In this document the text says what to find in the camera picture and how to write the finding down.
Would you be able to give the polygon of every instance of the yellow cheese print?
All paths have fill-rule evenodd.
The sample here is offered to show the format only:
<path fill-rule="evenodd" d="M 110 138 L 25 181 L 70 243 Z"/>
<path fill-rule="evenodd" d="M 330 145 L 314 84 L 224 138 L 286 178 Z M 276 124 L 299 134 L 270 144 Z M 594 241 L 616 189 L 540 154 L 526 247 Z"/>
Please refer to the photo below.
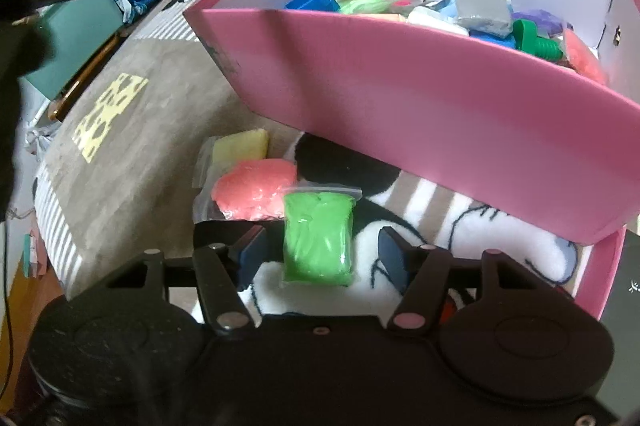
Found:
<path fill-rule="evenodd" d="M 86 162 L 90 163 L 95 157 L 116 116 L 124 112 L 148 81 L 140 76 L 120 74 L 98 98 L 91 112 L 82 118 L 71 139 Z"/>

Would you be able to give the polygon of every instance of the green object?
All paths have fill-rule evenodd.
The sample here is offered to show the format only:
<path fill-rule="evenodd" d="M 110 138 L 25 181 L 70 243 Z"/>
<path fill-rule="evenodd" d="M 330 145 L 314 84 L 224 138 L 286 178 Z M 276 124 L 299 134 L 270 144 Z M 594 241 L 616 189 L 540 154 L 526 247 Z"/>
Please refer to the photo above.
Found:
<path fill-rule="evenodd" d="M 284 196 L 284 279 L 348 285 L 351 272 L 352 211 L 356 200 L 336 192 L 294 192 Z"/>
<path fill-rule="evenodd" d="M 54 100 L 92 55 L 122 26 L 114 0 L 70 0 L 48 8 L 37 22 L 50 54 L 26 80 Z"/>
<path fill-rule="evenodd" d="M 516 39 L 516 49 L 520 51 L 552 62 L 562 60 L 562 49 L 558 42 L 538 36 L 536 23 L 531 20 L 514 20 L 513 37 Z"/>
<path fill-rule="evenodd" d="M 343 15 L 377 15 L 385 13 L 392 4 L 391 0 L 339 0 Z"/>
<path fill-rule="evenodd" d="M 31 261 L 31 235 L 25 235 L 24 242 L 22 243 L 22 274 L 24 275 L 25 278 L 29 278 L 31 276 L 30 261 Z"/>

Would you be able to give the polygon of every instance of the striped fabric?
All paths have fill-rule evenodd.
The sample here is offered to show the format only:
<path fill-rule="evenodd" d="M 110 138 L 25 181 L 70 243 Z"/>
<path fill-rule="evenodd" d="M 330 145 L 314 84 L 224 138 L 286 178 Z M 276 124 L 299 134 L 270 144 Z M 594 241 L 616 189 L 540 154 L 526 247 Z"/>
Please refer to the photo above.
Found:
<path fill-rule="evenodd" d="M 198 37 L 191 29 L 182 12 L 191 6 L 196 0 L 172 0 L 173 5 L 160 11 L 156 16 L 146 22 L 131 37 L 134 40 L 186 40 L 198 42 Z"/>
<path fill-rule="evenodd" d="M 38 226 L 47 254 L 53 269 L 64 290 L 71 287 L 78 270 L 82 265 L 82 257 L 78 252 L 69 226 L 65 221 L 58 197 L 53 191 L 46 164 L 42 162 L 36 173 L 38 188 L 34 206 L 38 218 Z"/>

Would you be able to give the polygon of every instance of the cartoon character print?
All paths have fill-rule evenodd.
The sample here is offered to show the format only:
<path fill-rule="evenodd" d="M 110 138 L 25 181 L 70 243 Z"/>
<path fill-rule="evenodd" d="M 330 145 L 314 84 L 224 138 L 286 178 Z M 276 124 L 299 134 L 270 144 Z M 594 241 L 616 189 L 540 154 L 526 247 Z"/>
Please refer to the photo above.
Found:
<path fill-rule="evenodd" d="M 410 244 L 426 242 L 412 224 L 414 218 L 408 214 L 402 218 L 381 205 L 401 170 L 308 133 L 294 144 L 286 159 L 296 161 L 300 177 L 307 181 L 361 188 L 363 198 L 353 211 L 354 282 L 349 287 L 283 283 L 284 265 L 269 262 L 258 270 L 254 283 L 240 293 L 242 301 L 256 323 L 264 314 L 299 313 L 377 315 L 386 324 L 401 294 L 378 258 L 378 233 L 390 226 Z M 457 257 L 472 259 L 479 258 L 485 249 L 501 249 L 555 283 L 562 283 L 573 274 L 577 263 L 575 244 L 489 206 L 469 207 L 470 202 L 468 199 L 465 207 L 459 204 L 450 208 L 449 213 L 454 216 L 445 219 L 434 243 L 452 250 Z M 464 288 L 449 291 L 449 306 L 468 305 L 473 301 L 472 294 Z M 197 305 L 193 315 L 202 319 Z"/>

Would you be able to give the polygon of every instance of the purple clay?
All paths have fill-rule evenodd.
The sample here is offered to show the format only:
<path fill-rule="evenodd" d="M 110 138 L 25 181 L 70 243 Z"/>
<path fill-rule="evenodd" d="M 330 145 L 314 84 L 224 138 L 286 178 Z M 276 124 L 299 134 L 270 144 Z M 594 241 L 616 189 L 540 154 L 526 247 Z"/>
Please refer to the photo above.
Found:
<path fill-rule="evenodd" d="M 564 26 L 567 26 L 569 29 L 574 28 L 574 26 L 565 22 L 562 18 L 559 18 L 545 10 L 526 10 L 523 12 L 513 13 L 513 19 L 517 20 L 518 18 L 524 18 L 525 20 L 535 22 L 538 29 L 543 29 L 549 36 L 560 34 Z"/>

